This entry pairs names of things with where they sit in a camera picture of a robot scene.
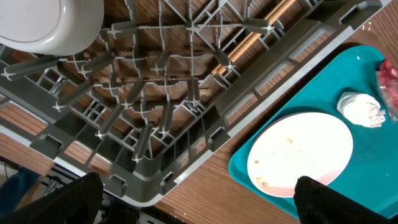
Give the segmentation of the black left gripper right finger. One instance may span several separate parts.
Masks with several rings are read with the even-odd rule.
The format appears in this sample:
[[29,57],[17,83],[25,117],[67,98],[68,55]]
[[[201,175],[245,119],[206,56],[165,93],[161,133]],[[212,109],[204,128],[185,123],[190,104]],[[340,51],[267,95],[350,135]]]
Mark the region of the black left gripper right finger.
[[297,180],[294,203],[301,224],[395,223],[307,176]]

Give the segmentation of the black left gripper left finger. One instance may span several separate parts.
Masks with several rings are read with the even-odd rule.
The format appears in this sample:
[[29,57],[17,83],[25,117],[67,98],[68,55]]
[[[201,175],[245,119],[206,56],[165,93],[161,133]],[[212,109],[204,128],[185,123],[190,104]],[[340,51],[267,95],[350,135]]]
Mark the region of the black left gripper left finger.
[[1,224],[91,224],[100,209],[102,198],[100,175],[90,172],[2,217]]

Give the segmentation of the wooden chopstick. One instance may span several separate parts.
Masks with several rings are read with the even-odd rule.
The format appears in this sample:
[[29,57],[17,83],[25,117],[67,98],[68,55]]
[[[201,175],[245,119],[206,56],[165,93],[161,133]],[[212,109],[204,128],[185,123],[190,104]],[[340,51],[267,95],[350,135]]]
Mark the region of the wooden chopstick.
[[[282,0],[265,18],[263,18],[263,21],[269,21],[273,24],[295,2],[296,0]],[[254,32],[249,33],[228,55],[229,59],[232,62],[237,61],[237,59],[240,58],[240,56],[242,56],[242,54],[245,53],[245,51],[247,51],[247,49],[250,48],[258,38],[260,38],[260,36],[261,34],[256,34]],[[223,66],[218,65],[211,71],[211,74],[222,75],[225,71],[226,69]]]

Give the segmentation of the grey small bowl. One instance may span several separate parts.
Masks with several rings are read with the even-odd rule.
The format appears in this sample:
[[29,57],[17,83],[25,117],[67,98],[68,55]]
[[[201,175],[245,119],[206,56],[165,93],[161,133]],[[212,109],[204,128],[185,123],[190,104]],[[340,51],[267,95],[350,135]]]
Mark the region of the grey small bowl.
[[88,48],[104,19],[103,0],[1,0],[1,44],[66,56]]

